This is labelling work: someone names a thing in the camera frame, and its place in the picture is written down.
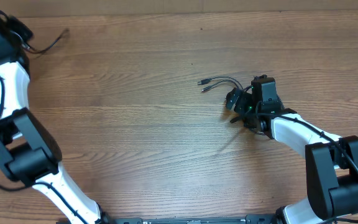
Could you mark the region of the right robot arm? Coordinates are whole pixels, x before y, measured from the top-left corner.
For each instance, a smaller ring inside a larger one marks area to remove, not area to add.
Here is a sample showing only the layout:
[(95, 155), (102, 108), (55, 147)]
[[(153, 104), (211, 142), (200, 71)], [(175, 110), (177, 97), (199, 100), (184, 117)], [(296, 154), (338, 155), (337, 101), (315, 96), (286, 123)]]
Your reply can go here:
[(276, 81), (265, 75), (234, 87), (226, 108), (245, 128), (287, 145), (305, 159), (305, 199), (279, 208), (276, 223), (358, 223), (358, 136), (317, 128), (284, 107)]

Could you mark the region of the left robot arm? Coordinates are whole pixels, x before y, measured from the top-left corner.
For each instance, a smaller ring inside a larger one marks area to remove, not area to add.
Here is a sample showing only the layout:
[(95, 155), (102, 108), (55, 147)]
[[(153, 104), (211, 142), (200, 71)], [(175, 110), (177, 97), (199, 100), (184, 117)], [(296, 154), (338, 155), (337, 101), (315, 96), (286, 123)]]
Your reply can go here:
[(52, 135), (30, 112), (28, 54), (44, 54), (29, 44), (32, 31), (0, 10), (0, 189), (33, 188), (48, 197), (69, 223), (109, 223), (63, 166)]

